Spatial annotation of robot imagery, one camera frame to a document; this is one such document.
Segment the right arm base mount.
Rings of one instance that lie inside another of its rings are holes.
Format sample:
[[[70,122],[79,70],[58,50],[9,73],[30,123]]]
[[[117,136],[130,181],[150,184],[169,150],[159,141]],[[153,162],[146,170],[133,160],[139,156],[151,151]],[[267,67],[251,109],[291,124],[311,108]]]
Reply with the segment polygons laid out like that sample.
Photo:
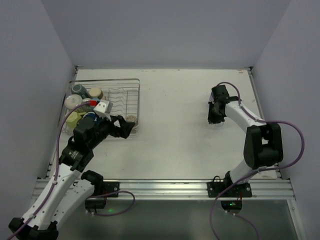
[[[221,179],[216,175],[211,181],[206,183],[207,193],[209,198],[216,198],[221,192],[223,192],[220,199],[228,199],[220,202],[223,210],[229,213],[238,214],[242,210],[243,199],[251,198],[253,196],[251,185],[249,183],[241,183],[225,191],[225,189],[231,185],[231,182],[226,177]]]

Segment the yellow-green cup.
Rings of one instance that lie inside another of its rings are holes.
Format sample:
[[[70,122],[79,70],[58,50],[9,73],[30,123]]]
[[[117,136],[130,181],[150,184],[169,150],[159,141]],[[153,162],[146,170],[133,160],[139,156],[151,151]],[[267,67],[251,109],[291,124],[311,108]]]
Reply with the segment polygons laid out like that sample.
[[[73,130],[80,119],[82,119],[84,112],[71,112],[69,117],[66,119],[66,126]]]

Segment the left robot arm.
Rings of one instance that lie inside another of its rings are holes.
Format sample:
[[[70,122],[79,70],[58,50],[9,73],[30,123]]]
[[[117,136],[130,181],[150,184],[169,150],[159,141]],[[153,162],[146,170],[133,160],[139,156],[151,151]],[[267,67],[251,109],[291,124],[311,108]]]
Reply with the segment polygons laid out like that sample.
[[[69,216],[94,192],[103,197],[103,176],[84,171],[94,157],[93,150],[108,136],[127,139],[134,122],[122,116],[81,119],[73,130],[67,146],[57,160],[56,170],[30,209],[9,223],[10,239],[55,240]]]

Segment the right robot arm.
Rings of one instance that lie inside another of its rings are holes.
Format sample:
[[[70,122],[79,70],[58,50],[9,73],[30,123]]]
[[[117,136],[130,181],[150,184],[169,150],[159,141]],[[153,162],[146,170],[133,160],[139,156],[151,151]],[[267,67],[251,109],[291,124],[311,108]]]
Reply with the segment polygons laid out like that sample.
[[[254,114],[241,101],[239,96],[230,96],[225,85],[211,89],[208,108],[208,123],[218,125],[225,118],[233,120],[245,133],[243,160],[223,178],[226,189],[235,182],[243,185],[248,174],[266,167],[273,167],[283,160],[283,143],[281,127],[277,123],[267,123]]]

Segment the dark blue mug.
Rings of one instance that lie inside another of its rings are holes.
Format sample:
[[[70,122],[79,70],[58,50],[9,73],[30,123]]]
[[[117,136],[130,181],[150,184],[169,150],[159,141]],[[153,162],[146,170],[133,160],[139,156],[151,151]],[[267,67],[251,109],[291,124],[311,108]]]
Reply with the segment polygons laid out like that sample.
[[[83,119],[85,118],[92,119],[94,122],[98,121],[98,116],[96,115],[95,112],[87,112],[86,114],[83,115]]]

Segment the clear glass cup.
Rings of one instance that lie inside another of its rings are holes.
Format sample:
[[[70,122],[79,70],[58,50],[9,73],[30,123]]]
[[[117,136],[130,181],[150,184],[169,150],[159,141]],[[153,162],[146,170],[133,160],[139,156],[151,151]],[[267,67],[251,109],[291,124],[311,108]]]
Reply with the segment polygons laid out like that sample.
[[[209,125],[210,125],[210,127],[212,129],[218,130],[218,129],[221,129],[223,127],[224,122],[222,121],[222,122],[219,122],[219,123],[210,123]]]

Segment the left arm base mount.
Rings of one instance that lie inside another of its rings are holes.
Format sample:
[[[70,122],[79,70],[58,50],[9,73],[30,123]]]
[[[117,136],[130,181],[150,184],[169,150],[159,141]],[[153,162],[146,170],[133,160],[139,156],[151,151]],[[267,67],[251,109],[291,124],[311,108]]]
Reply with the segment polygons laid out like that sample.
[[[106,195],[117,192],[120,189],[120,183],[118,181],[102,181],[98,185],[95,185],[93,194],[85,200],[84,207],[87,211],[97,213],[98,210],[102,210],[107,205],[107,196],[97,197],[100,195]]]

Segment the speckled ceramic cup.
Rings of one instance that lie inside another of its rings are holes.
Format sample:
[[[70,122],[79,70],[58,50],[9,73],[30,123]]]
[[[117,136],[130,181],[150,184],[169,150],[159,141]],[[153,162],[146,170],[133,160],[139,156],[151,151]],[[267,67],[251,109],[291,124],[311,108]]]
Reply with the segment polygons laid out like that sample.
[[[128,115],[125,117],[125,121],[128,123],[134,123],[133,130],[138,128],[138,118],[135,115]]]

